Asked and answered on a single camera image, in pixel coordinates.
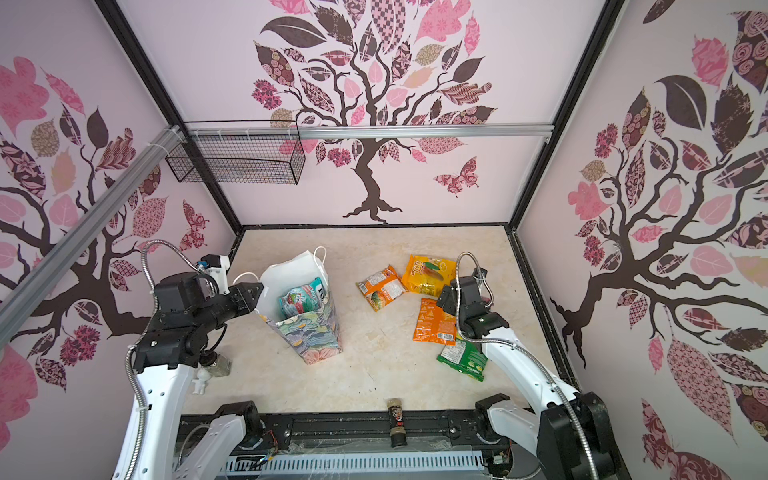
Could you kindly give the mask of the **orange chips bag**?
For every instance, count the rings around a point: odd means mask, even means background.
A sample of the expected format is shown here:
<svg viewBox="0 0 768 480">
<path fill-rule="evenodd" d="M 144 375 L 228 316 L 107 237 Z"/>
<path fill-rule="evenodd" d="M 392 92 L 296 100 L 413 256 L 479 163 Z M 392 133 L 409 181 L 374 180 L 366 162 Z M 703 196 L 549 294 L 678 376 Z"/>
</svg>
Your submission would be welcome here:
<svg viewBox="0 0 768 480">
<path fill-rule="evenodd" d="M 455 318 L 445 313 L 434 299 L 422 298 L 412 340 L 454 345 L 456 342 Z"/>
</svg>

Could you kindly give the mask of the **floral paper bag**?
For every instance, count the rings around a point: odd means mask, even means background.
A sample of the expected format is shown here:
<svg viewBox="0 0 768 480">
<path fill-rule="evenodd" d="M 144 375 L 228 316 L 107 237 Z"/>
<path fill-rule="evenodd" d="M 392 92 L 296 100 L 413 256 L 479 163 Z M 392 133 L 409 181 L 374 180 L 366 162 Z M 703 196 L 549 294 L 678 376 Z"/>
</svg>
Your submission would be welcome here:
<svg viewBox="0 0 768 480">
<path fill-rule="evenodd" d="M 254 280 L 263 286 L 255 313 L 308 365 L 342 352 L 326 255 L 327 249 L 318 246 L 269 266 L 261 275 L 244 272 L 232 280 Z"/>
</svg>

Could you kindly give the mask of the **green white snack bag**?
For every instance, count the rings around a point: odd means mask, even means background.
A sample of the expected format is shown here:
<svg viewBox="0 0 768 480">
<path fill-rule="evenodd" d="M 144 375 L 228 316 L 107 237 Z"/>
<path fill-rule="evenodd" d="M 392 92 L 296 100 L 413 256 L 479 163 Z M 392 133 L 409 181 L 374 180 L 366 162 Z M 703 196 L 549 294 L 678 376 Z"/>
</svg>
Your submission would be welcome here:
<svg viewBox="0 0 768 480">
<path fill-rule="evenodd" d="M 474 344 L 458 337 L 454 345 L 443 347 L 437 361 L 478 382 L 483 382 L 488 358 Z"/>
</svg>

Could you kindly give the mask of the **teal snack bag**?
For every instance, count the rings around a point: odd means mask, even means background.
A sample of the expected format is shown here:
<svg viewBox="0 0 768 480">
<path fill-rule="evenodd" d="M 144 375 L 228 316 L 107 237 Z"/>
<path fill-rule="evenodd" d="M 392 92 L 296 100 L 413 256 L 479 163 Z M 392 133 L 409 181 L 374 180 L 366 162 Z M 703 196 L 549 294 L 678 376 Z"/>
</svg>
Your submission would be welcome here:
<svg viewBox="0 0 768 480">
<path fill-rule="evenodd" d="M 310 283 L 292 288 L 279 298 L 279 306 L 285 318 L 314 312 L 324 303 L 326 289 L 320 277 Z"/>
</svg>

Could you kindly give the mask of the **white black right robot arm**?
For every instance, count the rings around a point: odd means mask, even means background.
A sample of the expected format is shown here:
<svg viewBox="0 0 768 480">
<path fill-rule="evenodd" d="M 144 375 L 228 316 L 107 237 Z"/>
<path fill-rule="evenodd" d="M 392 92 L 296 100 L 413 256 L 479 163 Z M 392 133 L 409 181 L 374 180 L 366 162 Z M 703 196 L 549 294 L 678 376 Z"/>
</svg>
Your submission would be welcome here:
<svg viewBox="0 0 768 480">
<path fill-rule="evenodd" d="M 478 280 L 461 277 L 443 288 L 437 306 L 455 317 L 457 332 L 478 346 L 514 383 L 528 403 L 499 400 L 485 408 L 492 431 L 536 456 L 548 479 L 630 477 L 602 399 L 558 378 L 490 310 Z"/>
</svg>

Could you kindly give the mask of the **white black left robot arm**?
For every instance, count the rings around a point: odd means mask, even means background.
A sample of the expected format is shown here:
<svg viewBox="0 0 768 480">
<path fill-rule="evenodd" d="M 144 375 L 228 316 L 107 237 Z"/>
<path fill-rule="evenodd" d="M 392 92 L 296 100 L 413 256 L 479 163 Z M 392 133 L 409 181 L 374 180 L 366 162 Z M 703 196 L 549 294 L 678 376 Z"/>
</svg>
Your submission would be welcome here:
<svg viewBox="0 0 768 480">
<path fill-rule="evenodd" d="M 182 408 L 209 333 L 252 313 L 264 290 L 260 282 L 241 282 L 226 293 L 208 292 L 206 278 L 181 273 L 154 288 L 158 309 L 126 357 L 134 403 L 115 479 L 213 479 L 236 448 L 262 441 L 255 404 L 236 402 L 218 408 L 188 455 L 174 455 Z"/>
</svg>

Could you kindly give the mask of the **yellow orange snack bag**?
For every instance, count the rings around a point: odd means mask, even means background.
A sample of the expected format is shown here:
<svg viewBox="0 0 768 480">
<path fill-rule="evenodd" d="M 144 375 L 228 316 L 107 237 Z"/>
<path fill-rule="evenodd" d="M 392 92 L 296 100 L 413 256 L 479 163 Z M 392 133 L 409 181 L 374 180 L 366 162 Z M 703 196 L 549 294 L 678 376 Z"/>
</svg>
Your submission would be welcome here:
<svg viewBox="0 0 768 480">
<path fill-rule="evenodd" d="M 411 255 L 402 282 L 410 292 L 437 298 L 455 277 L 454 260 Z"/>
</svg>

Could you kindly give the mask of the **orange snack bag with label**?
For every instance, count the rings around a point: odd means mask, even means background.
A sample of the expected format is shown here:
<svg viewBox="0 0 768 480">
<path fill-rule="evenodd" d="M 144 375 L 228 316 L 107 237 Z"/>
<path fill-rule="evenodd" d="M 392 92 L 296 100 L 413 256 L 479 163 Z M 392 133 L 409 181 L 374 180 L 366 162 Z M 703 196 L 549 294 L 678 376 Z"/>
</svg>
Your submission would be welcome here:
<svg viewBox="0 0 768 480">
<path fill-rule="evenodd" d="M 356 287 L 374 311 L 379 311 L 407 292 L 391 265 L 358 282 Z"/>
</svg>

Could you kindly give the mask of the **left metal flexible conduit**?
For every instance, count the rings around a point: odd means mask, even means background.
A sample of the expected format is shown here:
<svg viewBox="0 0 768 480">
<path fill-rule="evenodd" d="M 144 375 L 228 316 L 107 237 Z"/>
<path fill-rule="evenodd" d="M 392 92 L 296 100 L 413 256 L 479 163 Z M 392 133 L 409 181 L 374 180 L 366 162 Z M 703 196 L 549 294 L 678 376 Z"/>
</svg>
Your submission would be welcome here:
<svg viewBox="0 0 768 480">
<path fill-rule="evenodd" d="M 202 267 L 198 266 L 197 264 L 193 263 L 189 258 L 187 258 L 186 255 L 177 246 L 175 246 L 174 244 L 172 244 L 167 240 L 162 240 L 162 239 L 148 240 L 144 243 L 144 246 L 139 249 L 139 251 L 140 251 L 140 261 L 141 261 L 142 272 L 148 282 L 149 294 L 151 299 L 153 300 L 153 311 L 152 311 L 153 315 L 159 312 L 159 306 L 160 306 L 158 297 L 155 293 L 156 282 L 151 273 L 149 259 L 148 259 L 149 251 L 155 245 L 169 248 L 196 275 L 201 276 L 203 280 L 209 284 L 209 286 L 212 288 L 214 293 L 218 293 L 220 291 L 218 283 L 210 275 L 208 275 L 207 272 Z M 134 344 L 131 344 L 128 347 L 128 351 L 124 360 L 125 373 L 127 375 L 128 382 L 130 384 L 130 387 L 134 395 L 135 408 L 133 412 L 137 416 L 134 445 L 128 456 L 128 464 L 125 469 L 124 479 L 132 479 L 134 477 L 134 474 L 136 472 L 136 467 L 138 465 L 138 461 L 143 448 L 144 435 L 146 432 L 149 406 L 148 406 L 147 396 L 144 393 L 144 390 L 142 389 L 139 383 L 138 374 L 136 373 L 136 370 L 133 367 L 133 361 L 138 358 L 138 342 L 144 338 L 144 336 L 148 332 L 148 329 L 149 329 L 149 326 L 146 326 L 144 331 L 141 333 L 139 339 Z"/>
</svg>

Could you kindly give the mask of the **small brown black bottle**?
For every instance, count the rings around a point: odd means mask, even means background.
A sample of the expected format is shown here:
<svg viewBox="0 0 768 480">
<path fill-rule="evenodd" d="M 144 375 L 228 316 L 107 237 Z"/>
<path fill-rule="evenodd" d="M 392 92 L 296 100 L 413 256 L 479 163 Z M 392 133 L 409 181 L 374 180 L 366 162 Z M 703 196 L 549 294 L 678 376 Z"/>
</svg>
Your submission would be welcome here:
<svg viewBox="0 0 768 480">
<path fill-rule="evenodd" d="M 407 434 L 404 425 L 404 416 L 402 400 L 391 398 L 387 400 L 389 436 L 392 448 L 404 447 L 407 445 Z"/>
</svg>

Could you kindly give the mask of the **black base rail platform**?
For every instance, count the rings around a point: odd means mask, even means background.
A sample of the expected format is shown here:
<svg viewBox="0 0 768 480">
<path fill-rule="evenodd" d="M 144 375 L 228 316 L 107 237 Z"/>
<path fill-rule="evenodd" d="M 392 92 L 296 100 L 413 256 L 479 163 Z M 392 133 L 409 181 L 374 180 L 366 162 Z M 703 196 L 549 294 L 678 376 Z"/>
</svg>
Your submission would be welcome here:
<svg viewBox="0 0 768 480">
<path fill-rule="evenodd" d="M 240 446 L 230 456 L 264 455 L 271 459 L 278 454 L 479 451 L 486 469 L 496 473 L 499 467 L 493 461 L 494 456 L 511 445 L 521 447 L 495 434 L 486 422 L 485 408 L 499 400 L 511 398 L 496 394 L 478 401 L 472 410 L 406 410 L 402 407 L 407 445 L 399 448 L 391 447 L 387 405 L 373 412 L 262 414 L 258 411 L 264 427 L 261 443 L 253 447 Z M 192 451 L 214 414 L 181 414 L 176 458 Z"/>
</svg>

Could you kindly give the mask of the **aluminium rail back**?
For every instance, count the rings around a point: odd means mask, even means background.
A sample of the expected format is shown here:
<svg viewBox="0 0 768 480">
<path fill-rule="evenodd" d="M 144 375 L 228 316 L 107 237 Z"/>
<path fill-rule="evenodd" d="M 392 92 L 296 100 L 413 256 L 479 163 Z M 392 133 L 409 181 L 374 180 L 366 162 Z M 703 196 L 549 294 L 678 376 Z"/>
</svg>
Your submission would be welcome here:
<svg viewBox="0 0 768 480">
<path fill-rule="evenodd" d="M 313 127 L 291 126 L 273 128 L 236 128 L 215 125 L 213 128 L 187 127 L 193 136 L 246 136 L 286 135 L 302 140 L 327 139 L 380 139 L 380 138 L 437 138 L 437 137 L 549 137 L 554 126 L 542 123 L 478 124 L 478 125 L 422 125 L 422 126 L 351 126 Z"/>
</svg>

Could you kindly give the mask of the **aluminium rail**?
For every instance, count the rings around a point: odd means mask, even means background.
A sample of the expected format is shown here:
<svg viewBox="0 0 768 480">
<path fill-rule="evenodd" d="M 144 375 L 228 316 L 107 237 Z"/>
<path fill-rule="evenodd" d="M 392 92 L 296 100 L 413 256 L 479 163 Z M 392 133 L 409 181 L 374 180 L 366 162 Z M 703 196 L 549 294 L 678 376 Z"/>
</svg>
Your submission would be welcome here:
<svg viewBox="0 0 768 480">
<path fill-rule="evenodd" d="M 549 137 L 554 126 L 542 123 L 478 124 L 478 125 L 422 125 L 422 126 L 351 126 L 313 127 L 291 126 L 273 128 L 236 128 L 215 125 L 213 128 L 187 127 L 193 136 L 246 136 L 286 135 L 302 140 L 327 139 L 380 139 L 380 138 L 437 138 L 437 137 Z"/>
<path fill-rule="evenodd" d="M 1 305 L 1 344 L 6 345 L 32 316 L 37 306 L 70 270 L 91 241 L 124 205 L 131 193 L 151 171 L 179 145 L 183 135 L 179 126 L 163 129 L 115 184 L 84 213 L 76 225 L 45 255 L 38 267 L 25 277 Z"/>
</svg>

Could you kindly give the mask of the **aluminium rail left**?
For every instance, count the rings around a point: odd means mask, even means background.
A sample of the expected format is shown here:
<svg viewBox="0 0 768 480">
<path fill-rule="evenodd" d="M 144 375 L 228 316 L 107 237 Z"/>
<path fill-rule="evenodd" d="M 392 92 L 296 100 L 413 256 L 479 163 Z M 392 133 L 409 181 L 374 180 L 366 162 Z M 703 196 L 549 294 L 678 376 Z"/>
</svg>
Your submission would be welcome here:
<svg viewBox="0 0 768 480">
<path fill-rule="evenodd" d="M 183 135 L 179 126 L 163 129 L 115 184 L 84 213 L 76 225 L 45 255 L 38 267 L 25 277 L 1 305 L 1 344 L 6 345 L 32 316 L 37 306 L 70 270 L 91 241 L 124 205 L 131 193 L 151 171 L 179 145 Z"/>
</svg>

